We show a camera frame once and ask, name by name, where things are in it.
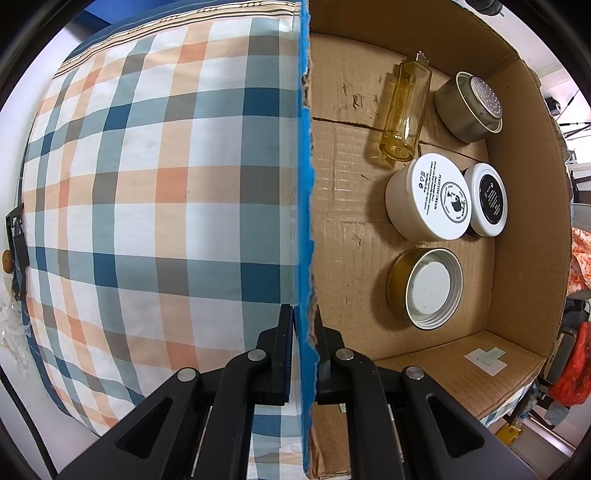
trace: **metal screw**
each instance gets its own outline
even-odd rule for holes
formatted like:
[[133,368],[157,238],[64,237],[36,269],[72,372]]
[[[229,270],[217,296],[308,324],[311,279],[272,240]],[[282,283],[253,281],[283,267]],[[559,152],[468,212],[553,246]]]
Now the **metal screw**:
[[348,348],[339,348],[336,351],[336,358],[344,361],[351,360],[353,358],[353,351]]
[[177,373],[177,378],[181,382],[190,382],[196,376],[197,372],[194,368],[183,368],[182,370],[179,370]]
[[421,367],[408,367],[407,377],[412,380],[421,380],[425,376],[425,372]]
[[267,356],[267,353],[260,348],[255,348],[248,352],[248,359],[252,360],[253,362],[260,362]]

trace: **glass bottle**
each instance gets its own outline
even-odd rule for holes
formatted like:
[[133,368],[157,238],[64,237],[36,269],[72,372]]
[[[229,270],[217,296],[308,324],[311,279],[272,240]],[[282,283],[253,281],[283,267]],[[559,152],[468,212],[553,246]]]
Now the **glass bottle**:
[[430,85],[431,70],[427,57],[421,51],[409,55],[400,64],[379,143],[379,149],[392,166],[397,161],[411,161],[417,152]]

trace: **tin can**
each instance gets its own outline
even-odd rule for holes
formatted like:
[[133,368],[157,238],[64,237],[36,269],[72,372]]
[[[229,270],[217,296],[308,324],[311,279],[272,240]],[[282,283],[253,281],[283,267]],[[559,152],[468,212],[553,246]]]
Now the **tin can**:
[[447,248],[406,250],[394,261],[386,285],[392,311],[421,330],[446,323],[462,291],[462,266]]

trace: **cardboard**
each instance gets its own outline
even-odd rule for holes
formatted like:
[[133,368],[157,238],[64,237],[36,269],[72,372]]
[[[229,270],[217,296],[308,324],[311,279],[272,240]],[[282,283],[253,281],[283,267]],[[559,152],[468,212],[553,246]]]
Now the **cardboard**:
[[[378,365],[421,366],[482,418],[541,369],[566,296],[568,181],[537,79],[502,38],[448,0],[370,0],[362,6],[311,0],[310,13],[312,273],[323,322]],[[385,186],[402,165],[387,168],[378,149],[396,64],[417,49],[432,66],[432,92],[463,70],[483,77],[504,110],[500,134],[466,145],[443,125],[431,97],[420,152],[441,153],[462,169],[490,162],[508,196],[500,236],[420,245],[451,249],[464,274],[459,308],[428,332],[387,305],[392,262],[419,244],[404,239],[388,219]],[[464,357],[493,348],[505,352],[506,363],[494,376]],[[348,472],[345,415],[338,406],[314,406],[312,416],[310,475]]]

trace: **black and white jar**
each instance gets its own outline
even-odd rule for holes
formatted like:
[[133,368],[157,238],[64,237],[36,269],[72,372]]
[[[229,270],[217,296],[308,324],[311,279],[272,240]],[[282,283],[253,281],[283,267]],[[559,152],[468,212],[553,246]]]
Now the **black and white jar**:
[[472,198],[472,216],[466,233],[472,236],[497,236],[507,222],[507,193],[498,172],[488,163],[464,170],[464,179]]

